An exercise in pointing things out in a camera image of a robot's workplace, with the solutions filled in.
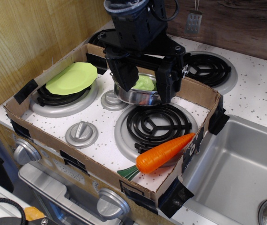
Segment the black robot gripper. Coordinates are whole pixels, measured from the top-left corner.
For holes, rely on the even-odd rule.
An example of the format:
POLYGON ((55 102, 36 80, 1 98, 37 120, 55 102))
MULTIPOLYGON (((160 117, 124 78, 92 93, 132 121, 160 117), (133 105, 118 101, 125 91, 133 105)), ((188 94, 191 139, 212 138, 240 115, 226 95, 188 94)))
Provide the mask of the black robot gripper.
POLYGON ((180 91, 185 50, 166 34, 170 17, 165 9, 107 9, 115 29, 103 31, 98 39, 115 82, 129 91, 138 81, 138 68, 155 71, 161 104, 166 105, 180 91))

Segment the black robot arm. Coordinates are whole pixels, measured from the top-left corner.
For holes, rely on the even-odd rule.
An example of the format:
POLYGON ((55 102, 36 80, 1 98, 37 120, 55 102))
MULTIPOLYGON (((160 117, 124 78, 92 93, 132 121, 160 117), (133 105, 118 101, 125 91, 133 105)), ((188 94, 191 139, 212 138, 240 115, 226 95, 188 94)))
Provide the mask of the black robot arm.
POLYGON ((115 83, 128 92, 138 81, 139 68, 153 70, 161 103, 170 103, 185 76, 185 48, 166 34, 168 21, 179 13, 178 2, 170 17, 162 0, 106 0, 104 8, 115 29, 102 32, 98 40, 115 83))

